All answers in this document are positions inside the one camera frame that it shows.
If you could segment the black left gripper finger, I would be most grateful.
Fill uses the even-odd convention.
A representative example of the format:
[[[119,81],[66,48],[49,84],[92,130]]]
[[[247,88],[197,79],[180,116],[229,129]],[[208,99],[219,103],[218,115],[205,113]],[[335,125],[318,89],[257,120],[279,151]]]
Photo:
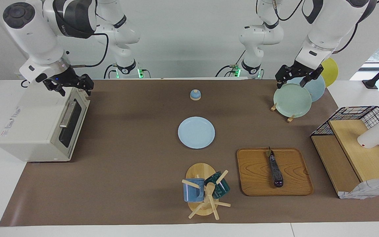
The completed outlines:
[[[318,77],[321,75],[322,71],[323,71],[323,67],[322,66],[318,66],[317,69],[315,69],[314,71],[312,71],[311,73],[307,73],[304,78],[302,78],[301,82],[300,82],[300,86],[303,88],[308,82],[310,82],[311,80],[316,80],[318,79]]]
[[[281,66],[278,72],[275,74],[275,79],[277,81],[276,86],[278,87],[278,89],[280,89],[289,80],[289,72],[289,66]]]

